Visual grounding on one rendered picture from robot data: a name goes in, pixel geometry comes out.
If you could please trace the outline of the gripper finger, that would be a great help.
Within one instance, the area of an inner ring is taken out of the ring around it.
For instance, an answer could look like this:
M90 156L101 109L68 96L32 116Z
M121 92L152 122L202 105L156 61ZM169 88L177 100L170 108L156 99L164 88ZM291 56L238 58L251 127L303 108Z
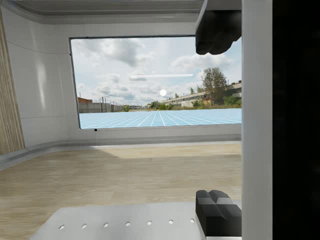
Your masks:
M196 53L220 55L241 36L241 10L206 10L195 33Z
M195 213L205 240L242 239L242 210L225 192L198 190Z

